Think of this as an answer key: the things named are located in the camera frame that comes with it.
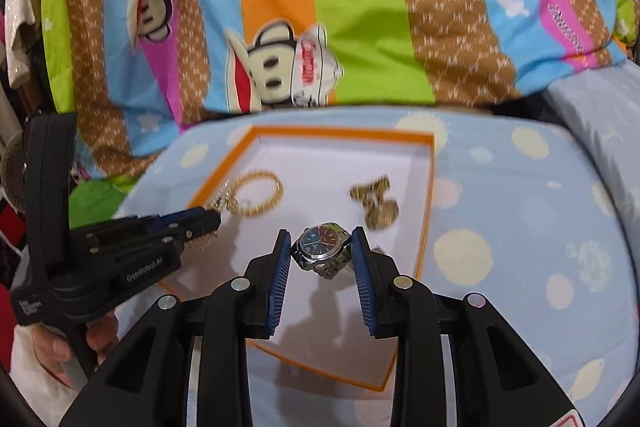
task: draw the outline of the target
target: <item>silver screw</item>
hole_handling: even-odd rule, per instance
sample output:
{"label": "silver screw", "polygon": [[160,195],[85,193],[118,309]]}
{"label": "silver screw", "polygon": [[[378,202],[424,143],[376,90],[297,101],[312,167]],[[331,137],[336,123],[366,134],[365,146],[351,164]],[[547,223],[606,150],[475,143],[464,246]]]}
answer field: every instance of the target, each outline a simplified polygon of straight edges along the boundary
{"label": "silver screw", "polygon": [[471,293],[466,300],[471,304],[474,308],[482,308],[486,304],[486,299],[481,296],[479,293]]}
{"label": "silver screw", "polygon": [[159,299],[158,307],[161,310],[170,310],[175,306],[176,302],[177,301],[175,300],[175,297],[173,295],[165,295],[164,297],[161,297]]}
{"label": "silver screw", "polygon": [[249,288],[249,286],[251,286],[251,281],[244,277],[238,277],[237,279],[233,279],[231,281],[231,288],[233,288],[237,292],[244,291]]}
{"label": "silver screw", "polygon": [[401,290],[408,290],[411,286],[414,285],[414,282],[411,280],[411,277],[407,277],[406,275],[399,275],[394,279],[394,285]]}

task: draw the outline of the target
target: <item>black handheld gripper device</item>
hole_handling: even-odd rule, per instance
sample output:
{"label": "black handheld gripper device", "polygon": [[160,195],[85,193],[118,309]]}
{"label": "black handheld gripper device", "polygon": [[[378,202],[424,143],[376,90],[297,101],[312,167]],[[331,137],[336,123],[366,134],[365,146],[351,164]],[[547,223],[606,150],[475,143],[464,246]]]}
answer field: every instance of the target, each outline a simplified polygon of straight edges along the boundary
{"label": "black handheld gripper device", "polygon": [[69,230],[69,178],[76,114],[43,114],[28,124],[28,258],[11,299],[18,324],[42,323],[69,341],[64,365],[79,390],[95,372],[87,325],[180,267],[186,241],[220,226],[215,210],[125,217]]}
{"label": "black handheld gripper device", "polygon": [[532,350],[478,293],[434,295],[351,235],[362,315],[377,339],[398,338],[391,427],[447,427],[441,335],[449,335],[458,427],[583,427]]}
{"label": "black handheld gripper device", "polygon": [[280,322],[291,237],[252,259],[244,276],[207,297],[158,299],[79,394],[60,427],[182,427],[193,346],[202,338],[197,425],[251,427],[246,339],[268,339]]}

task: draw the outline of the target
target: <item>red and white label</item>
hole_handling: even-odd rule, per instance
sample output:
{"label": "red and white label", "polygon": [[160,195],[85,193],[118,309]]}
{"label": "red and white label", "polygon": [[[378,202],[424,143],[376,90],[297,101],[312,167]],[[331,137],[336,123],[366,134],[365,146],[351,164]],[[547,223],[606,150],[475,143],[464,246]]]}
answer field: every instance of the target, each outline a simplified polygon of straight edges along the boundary
{"label": "red and white label", "polygon": [[577,410],[569,411],[550,427],[584,427]]}

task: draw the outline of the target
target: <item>white sleeve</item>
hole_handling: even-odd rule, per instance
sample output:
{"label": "white sleeve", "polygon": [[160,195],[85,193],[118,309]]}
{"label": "white sleeve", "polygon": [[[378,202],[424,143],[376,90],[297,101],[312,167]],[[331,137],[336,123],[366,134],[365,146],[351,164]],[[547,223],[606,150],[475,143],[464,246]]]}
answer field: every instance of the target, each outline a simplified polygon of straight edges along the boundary
{"label": "white sleeve", "polygon": [[47,427],[58,427],[76,392],[62,385],[38,363],[31,327],[16,326],[11,353],[11,378]]}

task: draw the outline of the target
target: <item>jewelry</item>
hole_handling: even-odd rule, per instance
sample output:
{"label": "jewelry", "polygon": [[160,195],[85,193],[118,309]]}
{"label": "jewelry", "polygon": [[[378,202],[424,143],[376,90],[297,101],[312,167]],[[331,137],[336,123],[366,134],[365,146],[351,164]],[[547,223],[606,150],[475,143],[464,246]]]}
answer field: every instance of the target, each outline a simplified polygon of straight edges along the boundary
{"label": "jewelry", "polygon": [[[275,191],[273,196],[271,196],[268,200],[263,201],[260,204],[252,204],[251,206],[240,206],[238,203],[238,199],[236,199],[236,194],[241,187],[246,185],[247,183],[254,180],[272,180],[275,183]],[[276,176],[271,171],[260,170],[260,171],[251,171],[246,172],[238,176],[235,180],[226,181],[220,190],[216,193],[216,195],[203,204],[203,208],[205,210],[215,209],[220,214],[226,209],[232,214],[236,214],[238,216],[244,217],[255,217],[260,214],[265,213],[267,210],[272,209],[282,199],[284,195],[284,188],[280,178]],[[190,241],[187,243],[192,250],[203,250],[209,246],[209,242],[211,241],[211,236],[217,235],[207,234],[203,237],[199,237],[194,241]]]}
{"label": "jewelry", "polygon": [[349,190],[351,199],[360,201],[364,206],[364,221],[369,230],[386,229],[398,219],[398,202],[393,198],[385,200],[385,192],[389,188],[389,177],[383,176],[370,184],[353,185]]}

